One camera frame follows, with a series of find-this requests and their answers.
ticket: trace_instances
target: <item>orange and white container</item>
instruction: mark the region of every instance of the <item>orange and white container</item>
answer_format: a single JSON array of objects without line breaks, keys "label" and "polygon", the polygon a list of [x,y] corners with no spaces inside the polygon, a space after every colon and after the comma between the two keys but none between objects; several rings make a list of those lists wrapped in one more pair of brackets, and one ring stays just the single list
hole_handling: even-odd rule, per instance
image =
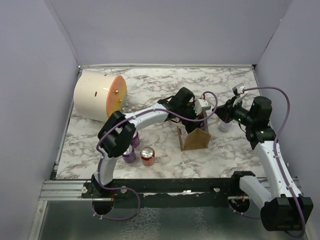
[{"label": "orange and white container", "polygon": [[84,70],[74,88],[74,107],[88,119],[106,122],[126,101],[127,85],[120,75]]}]

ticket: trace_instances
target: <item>cardboard box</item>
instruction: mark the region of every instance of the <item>cardboard box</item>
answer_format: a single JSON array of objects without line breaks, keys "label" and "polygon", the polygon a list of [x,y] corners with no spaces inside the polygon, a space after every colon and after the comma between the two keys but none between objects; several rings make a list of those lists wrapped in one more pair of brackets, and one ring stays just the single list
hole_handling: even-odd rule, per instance
[{"label": "cardboard box", "polygon": [[206,120],[204,121],[203,130],[196,128],[188,134],[184,127],[177,126],[177,131],[181,151],[208,148],[211,134],[209,133],[208,122]]}]

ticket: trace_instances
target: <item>white marble surface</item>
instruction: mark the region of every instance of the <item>white marble surface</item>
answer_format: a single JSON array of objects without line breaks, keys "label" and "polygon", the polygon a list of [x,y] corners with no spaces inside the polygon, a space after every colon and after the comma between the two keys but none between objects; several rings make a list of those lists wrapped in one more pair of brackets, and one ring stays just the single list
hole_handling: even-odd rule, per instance
[{"label": "white marble surface", "polygon": [[[233,97],[232,87],[244,83],[256,87],[250,68],[132,68],[132,69],[92,69],[103,73],[122,75],[127,84],[128,98],[126,112],[144,109],[159,99],[174,95],[181,87],[200,96],[204,91],[217,94],[222,105]],[[259,92],[251,91],[243,101],[250,108],[252,100]],[[99,161],[96,151],[97,133],[104,123],[83,118],[73,108],[56,179],[88,179],[94,173]],[[142,129],[137,159],[127,164],[119,157],[113,177],[115,179],[161,179],[161,178],[223,178],[234,171],[253,171],[257,177],[265,177],[259,159],[252,151],[245,133],[238,124],[222,133],[218,124],[211,125],[212,135],[208,148],[180,150],[177,129],[169,122],[159,123]],[[156,163],[144,166],[139,158],[142,147],[151,146],[155,150]]]}]

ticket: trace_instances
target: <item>wall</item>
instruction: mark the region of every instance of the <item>wall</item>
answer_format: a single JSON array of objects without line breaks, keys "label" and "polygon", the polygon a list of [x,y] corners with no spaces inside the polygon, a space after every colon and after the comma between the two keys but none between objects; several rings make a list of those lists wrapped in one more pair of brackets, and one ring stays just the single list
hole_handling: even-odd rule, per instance
[{"label": "wall", "polygon": [[[280,87],[289,95],[291,112],[280,138],[281,151],[305,195],[312,197],[312,220],[320,237],[319,12],[319,0],[294,0],[263,53],[256,75],[260,86]],[[273,101],[271,120],[278,130],[286,101],[273,90],[262,93]]]},{"label": "wall", "polygon": [[45,1],[92,65],[257,64],[292,0]]},{"label": "wall", "polygon": [[78,64],[42,0],[0,8],[0,238],[28,239]]}]

